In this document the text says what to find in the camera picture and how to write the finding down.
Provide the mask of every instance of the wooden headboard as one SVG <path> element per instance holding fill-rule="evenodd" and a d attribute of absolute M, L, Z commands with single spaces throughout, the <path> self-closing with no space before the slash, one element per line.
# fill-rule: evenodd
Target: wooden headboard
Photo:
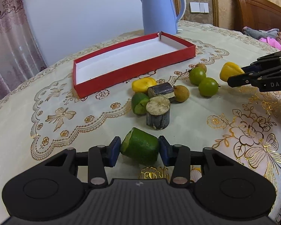
<path fill-rule="evenodd" d="M 255 30 L 278 28 L 281 31 L 281 7 L 268 0 L 236 0 L 234 30 L 248 26 Z"/>

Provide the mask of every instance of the floral curtain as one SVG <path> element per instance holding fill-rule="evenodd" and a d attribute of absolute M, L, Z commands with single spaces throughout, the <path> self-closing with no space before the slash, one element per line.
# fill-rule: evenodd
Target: floral curtain
<path fill-rule="evenodd" d="M 47 67 L 22 0 L 0 0 L 0 99 Z"/>

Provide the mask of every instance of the embroidered tablecloth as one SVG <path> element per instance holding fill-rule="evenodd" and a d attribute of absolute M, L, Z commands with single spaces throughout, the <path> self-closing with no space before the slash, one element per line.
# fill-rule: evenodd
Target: embroidered tablecloth
<path fill-rule="evenodd" d="M 207 76 L 221 88 L 210 99 L 199 95 L 187 75 L 176 85 L 189 88 L 190 98 L 172 104 L 169 126 L 156 131 L 145 124 L 145 116 L 131 111 L 133 95 L 128 80 L 80 99 L 72 87 L 73 59 L 124 40 L 143 31 L 126 33 L 70 55 L 20 85 L 0 101 L 0 223 L 8 217 L 1 199 L 4 184 L 15 175 L 72 146 L 78 152 L 96 145 L 108 145 L 114 136 L 123 140 L 132 127 L 155 136 L 164 135 L 171 144 L 183 144 L 202 151 L 212 146 L 270 180 L 277 199 L 270 217 L 281 219 L 281 92 L 260 93 L 252 86 L 230 88 L 219 79 L 224 63 L 246 66 L 276 49 L 268 44 L 212 25 L 181 21 L 177 36 L 196 45 L 196 57 L 139 76 L 154 77 L 158 83 L 175 79 L 197 63 L 205 63 Z M 86 168 L 78 177 L 86 181 Z M 106 168 L 108 179 L 166 177 L 171 168 L 160 158 L 145 168 L 122 155 L 114 168 Z M 200 168 L 192 167 L 191 179 L 200 178 Z"/>

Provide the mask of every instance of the blue kettle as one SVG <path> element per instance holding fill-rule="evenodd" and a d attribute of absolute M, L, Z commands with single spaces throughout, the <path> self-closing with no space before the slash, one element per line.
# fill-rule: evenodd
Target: blue kettle
<path fill-rule="evenodd" d="M 183 17 L 186 0 L 181 1 L 181 10 L 176 16 L 173 0 L 141 0 L 143 7 L 143 28 L 145 35 L 163 31 L 175 35 L 177 22 Z"/>

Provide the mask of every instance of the gray cloth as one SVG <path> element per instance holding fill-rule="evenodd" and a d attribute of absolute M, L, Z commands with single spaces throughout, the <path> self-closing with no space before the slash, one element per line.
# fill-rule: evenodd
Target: gray cloth
<path fill-rule="evenodd" d="M 249 27 L 244 27 L 242 29 L 242 32 L 243 32 L 243 34 L 245 34 L 247 36 L 251 36 L 257 40 L 260 40 L 260 38 L 266 38 L 266 37 L 276 38 L 277 33 L 279 32 L 279 29 L 271 29 L 269 31 L 257 31 L 257 30 L 253 30 Z"/>

